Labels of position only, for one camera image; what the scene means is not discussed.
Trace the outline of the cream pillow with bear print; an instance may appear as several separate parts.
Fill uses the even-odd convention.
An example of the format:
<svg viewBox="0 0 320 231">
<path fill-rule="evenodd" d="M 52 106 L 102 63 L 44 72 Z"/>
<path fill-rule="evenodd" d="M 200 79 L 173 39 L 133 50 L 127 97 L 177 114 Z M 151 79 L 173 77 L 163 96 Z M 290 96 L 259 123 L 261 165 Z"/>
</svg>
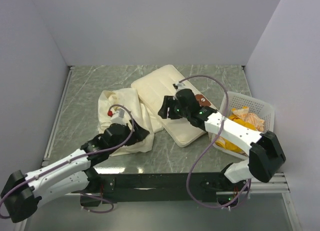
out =
<svg viewBox="0 0 320 231">
<path fill-rule="evenodd" d="M 163 104 L 164 96 L 173 96 L 176 93 L 173 84 L 184 78 L 173 65 L 168 64 L 131 83 L 142 103 L 181 148 L 190 145 L 206 132 L 192 126 L 185 118 L 162 119 L 158 111 Z"/>
</svg>

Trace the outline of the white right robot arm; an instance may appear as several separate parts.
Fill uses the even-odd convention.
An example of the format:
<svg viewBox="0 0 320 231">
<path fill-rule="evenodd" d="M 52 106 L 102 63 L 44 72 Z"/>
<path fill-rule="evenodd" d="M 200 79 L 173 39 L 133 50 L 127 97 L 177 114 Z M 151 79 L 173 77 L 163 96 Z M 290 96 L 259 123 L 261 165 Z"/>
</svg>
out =
<svg viewBox="0 0 320 231">
<path fill-rule="evenodd" d="M 185 118 L 192 126 L 227 139 L 248 155 L 247 160 L 232 163 L 223 170 L 219 184 L 226 191 L 252 178 L 267 183 L 286 161 L 275 133 L 249 129 L 223 116 L 217 109 L 201 106 L 189 88 L 177 91 L 174 96 L 164 96 L 158 115 L 162 119 Z"/>
</svg>

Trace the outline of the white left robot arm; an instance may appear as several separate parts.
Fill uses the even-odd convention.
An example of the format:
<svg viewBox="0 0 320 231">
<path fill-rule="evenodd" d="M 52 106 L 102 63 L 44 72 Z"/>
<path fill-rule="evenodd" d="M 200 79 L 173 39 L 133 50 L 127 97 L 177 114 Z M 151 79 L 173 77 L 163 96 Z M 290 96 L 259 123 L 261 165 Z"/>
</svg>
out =
<svg viewBox="0 0 320 231">
<path fill-rule="evenodd" d="M 0 204 L 5 206 L 10 219 L 19 223 L 32 216 L 42 205 L 65 194 L 94 192 L 100 179 L 94 166 L 107 160 L 122 146 L 143 141 L 149 131 L 134 125 L 113 123 L 104 133 L 96 135 L 70 155 L 35 171 L 13 172 L 0 193 Z"/>
</svg>

